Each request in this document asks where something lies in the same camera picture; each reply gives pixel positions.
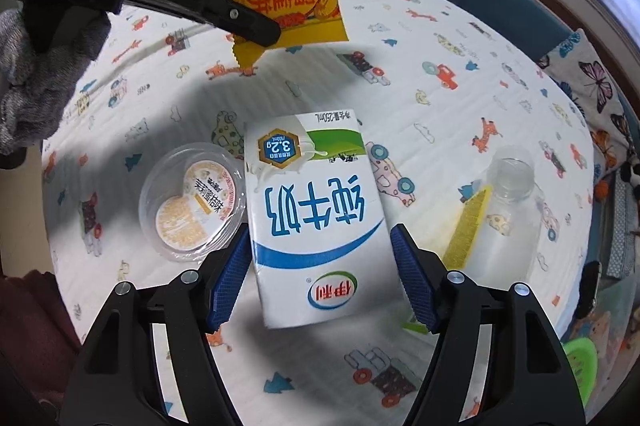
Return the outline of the left grey gloved hand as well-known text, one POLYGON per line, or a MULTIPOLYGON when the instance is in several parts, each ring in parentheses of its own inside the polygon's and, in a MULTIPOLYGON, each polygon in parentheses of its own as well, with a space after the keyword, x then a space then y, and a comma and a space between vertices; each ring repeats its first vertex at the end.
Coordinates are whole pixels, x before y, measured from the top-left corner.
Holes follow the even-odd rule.
POLYGON ((73 41, 37 55, 22 13, 1 14, 1 153, 34 146, 60 125, 77 82, 101 53, 111 31, 99 14, 73 41))

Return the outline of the left dark sleeve forearm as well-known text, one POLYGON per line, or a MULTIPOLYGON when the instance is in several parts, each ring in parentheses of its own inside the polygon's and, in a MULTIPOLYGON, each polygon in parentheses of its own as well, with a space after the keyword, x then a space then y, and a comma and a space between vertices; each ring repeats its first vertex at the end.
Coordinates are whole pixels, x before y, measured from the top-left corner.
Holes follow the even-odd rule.
POLYGON ((80 342, 55 276, 1 278, 1 423, 56 425, 80 342))

